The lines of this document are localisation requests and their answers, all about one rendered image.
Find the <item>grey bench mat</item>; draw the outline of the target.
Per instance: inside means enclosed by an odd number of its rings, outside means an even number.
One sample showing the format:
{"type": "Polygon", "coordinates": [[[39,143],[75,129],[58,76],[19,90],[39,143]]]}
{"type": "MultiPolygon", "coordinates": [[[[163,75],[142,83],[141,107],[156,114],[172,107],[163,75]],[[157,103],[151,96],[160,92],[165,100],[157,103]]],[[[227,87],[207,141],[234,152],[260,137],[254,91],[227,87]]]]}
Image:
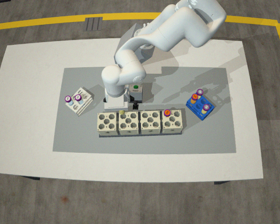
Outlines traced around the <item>grey bench mat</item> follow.
{"type": "Polygon", "coordinates": [[[98,113],[105,111],[105,67],[64,68],[58,103],[53,152],[99,154],[223,154],[236,153],[234,125],[226,68],[161,67],[161,74],[146,74],[142,103],[125,112],[181,110],[182,134],[99,137],[98,113]],[[79,88],[93,97],[77,116],[65,101],[79,88]],[[187,106],[198,89],[214,105],[212,112],[199,119],[187,106]]]}

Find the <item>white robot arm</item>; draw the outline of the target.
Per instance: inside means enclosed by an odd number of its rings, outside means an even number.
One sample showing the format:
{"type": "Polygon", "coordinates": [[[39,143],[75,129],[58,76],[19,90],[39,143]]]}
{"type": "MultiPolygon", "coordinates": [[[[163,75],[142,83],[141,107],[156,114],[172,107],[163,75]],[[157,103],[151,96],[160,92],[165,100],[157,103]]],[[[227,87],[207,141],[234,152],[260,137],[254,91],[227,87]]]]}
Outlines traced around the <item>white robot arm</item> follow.
{"type": "Polygon", "coordinates": [[[117,65],[108,65],[102,71],[102,80],[108,94],[105,111],[128,110],[124,102],[127,84],[141,82],[146,71],[134,53],[138,48],[153,46],[168,52],[182,39],[199,48],[207,43],[226,20],[226,12],[216,0],[180,0],[168,5],[151,23],[143,24],[134,37],[116,53],[117,65]],[[196,12],[195,12],[195,11],[196,12]]]}

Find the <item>blue tube rack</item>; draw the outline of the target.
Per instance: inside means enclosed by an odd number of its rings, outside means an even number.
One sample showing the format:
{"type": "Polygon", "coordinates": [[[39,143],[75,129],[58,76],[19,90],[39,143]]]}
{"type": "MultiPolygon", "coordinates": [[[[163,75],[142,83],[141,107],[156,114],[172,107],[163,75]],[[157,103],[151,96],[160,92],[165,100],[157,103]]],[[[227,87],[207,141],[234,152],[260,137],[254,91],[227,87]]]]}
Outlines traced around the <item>blue tube rack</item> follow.
{"type": "Polygon", "coordinates": [[[214,109],[214,106],[204,96],[201,96],[201,98],[198,99],[195,104],[192,104],[190,100],[191,98],[187,101],[186,106],[201,120],[205,119],[214,109]],[[204,104],[211,105],[206,114],[202,114],[201,112],[204,104]]]}

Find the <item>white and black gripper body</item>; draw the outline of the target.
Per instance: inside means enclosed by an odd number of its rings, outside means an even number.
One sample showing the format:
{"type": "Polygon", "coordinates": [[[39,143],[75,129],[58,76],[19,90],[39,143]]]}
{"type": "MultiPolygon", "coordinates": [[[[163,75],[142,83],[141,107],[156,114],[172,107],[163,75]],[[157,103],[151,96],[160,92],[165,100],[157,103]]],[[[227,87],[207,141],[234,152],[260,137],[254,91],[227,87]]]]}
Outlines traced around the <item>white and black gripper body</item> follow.
{"type": "MultiPolygon", "coordinates": [[[[108,94],[107,91],[105,89],[105,98],[106,98],[106,102],[108,103],[108,94]]],[[[124,92],[124,102],[130,102],[130,91],[129,89],[126,89],[126,91],[124,92]]]]}

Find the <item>white tube rack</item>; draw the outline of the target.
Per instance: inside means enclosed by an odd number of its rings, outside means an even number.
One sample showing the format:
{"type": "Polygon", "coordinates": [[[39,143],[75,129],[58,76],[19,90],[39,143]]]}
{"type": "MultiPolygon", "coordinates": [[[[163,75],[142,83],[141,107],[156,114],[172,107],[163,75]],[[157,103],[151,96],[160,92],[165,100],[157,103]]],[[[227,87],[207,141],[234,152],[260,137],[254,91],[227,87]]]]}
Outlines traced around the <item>white tube rack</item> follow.
{"type": "Polygon", "coordinates": [[[89,104],[93,101],[92,96],[87,93],[84,89],[79,89],[72,97],[73,105],[69,105],[66,103],[67,107],[72,110],[77,116],[80,116],[81,113],[89,106],[89,104]],[[80,91],[80,92],[79,92],[80,91]],[[79,93],[78,93],[79,92],[79,93]],[[82,100],[84,101],[81,105],[75,100],[74,96],[80,94],[82,100]],[[74,99],[73,99],[74,98],[74,99]],[[85,105],[84,105],[85,104],[85,105]],[[84,105],[84,106],[83,106],[84,105]],[[83,106],[83,107],[82,107],[83,106]]]}

